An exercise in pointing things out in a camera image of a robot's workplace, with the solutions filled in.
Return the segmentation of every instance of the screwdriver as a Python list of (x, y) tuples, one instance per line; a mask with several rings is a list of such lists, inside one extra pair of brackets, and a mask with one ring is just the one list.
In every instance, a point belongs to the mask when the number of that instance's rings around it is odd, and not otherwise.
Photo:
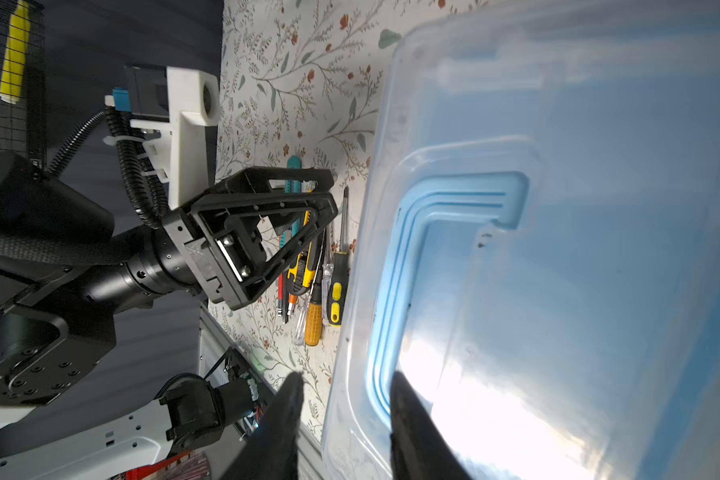
[(349, 248), (346, 245), (346, 229), (348, 216), (349, 187), (344, 187), (342, 202), (342, 230), (338, 236), (338, 250), (333, 256), (333, 274), (328, 295), (328, 324), (340, 326), (344, 316), (344, 302), (347, 298), (347, 282), (349, 281)]
[(304, 343), (315, 346), (320, 342), (322, 333), (322, 249), (326, 248), (326, 234), (323, 233), (319, 252), (319, 264), (312, 282), (312, 293), (307, 307), (307, 322), (304, 329)]

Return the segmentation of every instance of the yellow screwdriver handle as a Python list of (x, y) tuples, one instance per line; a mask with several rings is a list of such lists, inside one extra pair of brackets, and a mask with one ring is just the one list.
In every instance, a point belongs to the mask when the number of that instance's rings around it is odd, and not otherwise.
[(320, 342), (322, 333), (322, 306), (309, 303), (307, 310), (307, 325), (304, 331), (304, 343), (315, 346)]

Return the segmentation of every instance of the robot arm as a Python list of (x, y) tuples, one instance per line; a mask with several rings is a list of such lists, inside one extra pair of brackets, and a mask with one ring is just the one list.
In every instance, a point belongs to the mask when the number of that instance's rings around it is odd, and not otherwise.
[(152, 402), (104, 425), (0, 458), (0, 479), (105, 479), (214, 443), (258, 398), (250, 374), (218, 388), (190, 378)]
[[(327, 170), (248, 168), (206, 188), (203, 129), (218, 119), (216, 79), (177, 68), (126, 71), (133, 108), (124, 118), (161, 133), (142, 145), (171, 182), (172, 210), (156, 222), (112, 237), (110, 212), (58, 180), (68, 158), (43, 171), (0, 153), (0, 428), (91, 372), (115, 346), (115, 313), (177, 290), (204, 291), (233, 310), (248, 305), (338, 213)], [(165, 82), (170, 108), (151, 97)], [(107, 108), (107, 122), (119, 123), (120, 112)], [(128, 132), (125, 124), (116, 130)], [(138, 140), (113, 134), (116, 144)], [(315, 187), (284, 195), (273, 180)], [(307, 225), (268, 257), (259, 222), (284, 230), (305, 212)], [(238, 357), (242, 376), (230, 383), (184, 381), (123, 418), (0, 458), (0, 478), (108, 478), (215, 442), (260, 402), (261, 383), (249, 381), (255, 373)]]

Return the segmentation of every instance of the yellow handle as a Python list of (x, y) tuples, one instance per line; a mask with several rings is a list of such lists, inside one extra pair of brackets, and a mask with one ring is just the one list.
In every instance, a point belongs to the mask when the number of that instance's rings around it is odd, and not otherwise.
[(3, 73), (0, 77), (0, 98), (10, 104), (17, 104), (21, 99), (29, 29), (29, 5), (24, 0), (19, 0), (16, 10), (10, 16), (8, 40), (5, 43), (5, 56), (3, 56)]
[(322, 306), (310, 303), (307, 310), (304, 343), (309, 346), (317, 345), (320, 342), (320, 333), (322, 333)]

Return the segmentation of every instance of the floral tablecloth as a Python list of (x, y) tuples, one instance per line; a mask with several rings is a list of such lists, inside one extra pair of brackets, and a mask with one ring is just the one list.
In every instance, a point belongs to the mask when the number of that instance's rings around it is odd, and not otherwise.
[[(216, 178), (252, 165), (334, 173), (337, 203), (350, 189), (352, 254), (373, 147), (384, 73), (394, 45), (417, 25), (470, 11), (488, 0), (226, 0)], [(338, 232), (338, 222), (333, 231)], [(278, 238), (262, 226), (271, 252)], [(315, 347), (293, 345), (296, 322), (276, 316), (277, 286), (258, 302), (210, 312), (273, 387), (291, 370), (306, 382), (302, 421), (319, 441), (339, 329)]]

